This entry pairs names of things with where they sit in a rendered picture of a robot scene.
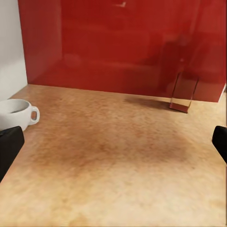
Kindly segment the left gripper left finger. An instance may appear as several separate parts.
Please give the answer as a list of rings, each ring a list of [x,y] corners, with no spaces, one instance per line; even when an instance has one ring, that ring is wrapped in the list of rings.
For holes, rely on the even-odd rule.
[[[24,143],[21,126],[0,130],[0,183]]]

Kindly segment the coffee cup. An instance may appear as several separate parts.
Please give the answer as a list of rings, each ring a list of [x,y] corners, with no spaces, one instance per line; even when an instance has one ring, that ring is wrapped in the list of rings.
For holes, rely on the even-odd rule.
[[[32,119],[31,113],[36,111],[36,117]],[[0,130],[21,126],[22,131],[29,125],[36,124],[40,120],[40,111],[37,106],[21,99],[0,101]]]

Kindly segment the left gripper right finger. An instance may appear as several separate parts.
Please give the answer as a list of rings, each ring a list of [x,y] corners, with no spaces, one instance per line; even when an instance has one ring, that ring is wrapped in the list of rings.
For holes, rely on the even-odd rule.
[[[227,128],[216,126],[212,143],[227,164]]]

